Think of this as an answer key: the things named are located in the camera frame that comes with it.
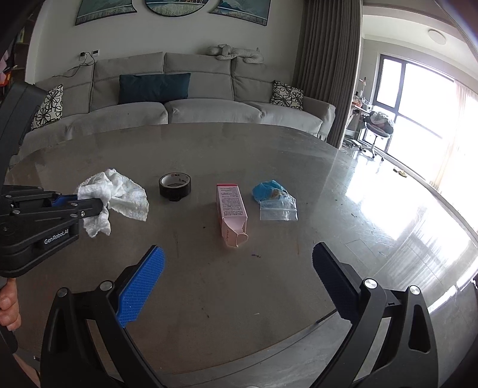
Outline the person's left hand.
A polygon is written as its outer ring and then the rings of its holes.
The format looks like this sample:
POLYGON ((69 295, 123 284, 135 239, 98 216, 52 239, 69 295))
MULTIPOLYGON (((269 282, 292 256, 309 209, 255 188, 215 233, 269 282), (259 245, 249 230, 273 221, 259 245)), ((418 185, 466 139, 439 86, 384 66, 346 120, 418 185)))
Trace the person's left hand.
POLYGON ((21 326, 19 299, 16 279, 8 279, 0 292, 0 322, 8 331, 15 331, 21 326))

